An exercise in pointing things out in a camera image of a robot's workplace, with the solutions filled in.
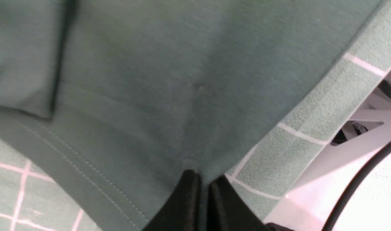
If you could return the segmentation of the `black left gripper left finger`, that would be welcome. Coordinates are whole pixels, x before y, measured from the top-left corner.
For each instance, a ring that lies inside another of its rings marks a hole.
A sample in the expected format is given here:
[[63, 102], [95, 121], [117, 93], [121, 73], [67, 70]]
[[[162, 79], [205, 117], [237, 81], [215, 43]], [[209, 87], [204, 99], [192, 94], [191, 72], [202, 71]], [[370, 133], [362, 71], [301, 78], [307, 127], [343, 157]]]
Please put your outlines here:
[[144, 231], [197, 231], [201, 178], [185, 170], [169, 199]]

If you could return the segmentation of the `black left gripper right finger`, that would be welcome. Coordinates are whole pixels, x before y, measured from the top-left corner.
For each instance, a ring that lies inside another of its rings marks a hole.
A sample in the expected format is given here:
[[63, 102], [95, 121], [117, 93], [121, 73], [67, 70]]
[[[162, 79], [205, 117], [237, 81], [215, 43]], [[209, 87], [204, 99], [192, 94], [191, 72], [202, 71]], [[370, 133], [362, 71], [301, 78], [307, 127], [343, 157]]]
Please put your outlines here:
[[239, 197], [225, 175], [209, 185], [209, 231], [271, 231]]

